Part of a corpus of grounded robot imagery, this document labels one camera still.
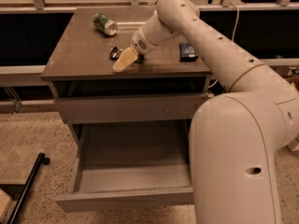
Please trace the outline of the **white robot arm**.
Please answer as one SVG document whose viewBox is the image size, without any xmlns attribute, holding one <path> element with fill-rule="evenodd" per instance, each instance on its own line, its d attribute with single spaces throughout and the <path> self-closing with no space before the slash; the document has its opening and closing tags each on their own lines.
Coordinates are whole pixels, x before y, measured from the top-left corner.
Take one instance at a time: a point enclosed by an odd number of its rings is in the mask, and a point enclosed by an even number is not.
<svg viewBox="0 0 299 224">
<path fill-rule="evenodd" d="M 268 65 L 200 20 L 189 0 L 158 0 L 113 66 L 120 72 L 183 35 L 225 89 L 190 127 L 198 224 L 282 224 L 275 153 L 299 134 L 299 92 Z"/>
</svg>

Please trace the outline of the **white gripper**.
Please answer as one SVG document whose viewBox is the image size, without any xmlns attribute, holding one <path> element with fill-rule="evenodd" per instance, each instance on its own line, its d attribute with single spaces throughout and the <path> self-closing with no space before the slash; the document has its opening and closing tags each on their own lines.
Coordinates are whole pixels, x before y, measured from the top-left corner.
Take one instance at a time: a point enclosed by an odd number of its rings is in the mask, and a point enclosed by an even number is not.
<svg viewBox="0 0 299 224">
<path fill-rule="evenodd" d="M 113 70 L 121 72 L 138 59 L 138 53 L 148 55 L 156 49 L 147 38 L 142 28 L 139 28 L 132 37 L 132 46 L 125 49 L 119 59 L 114 63 Z"/>
</svg>

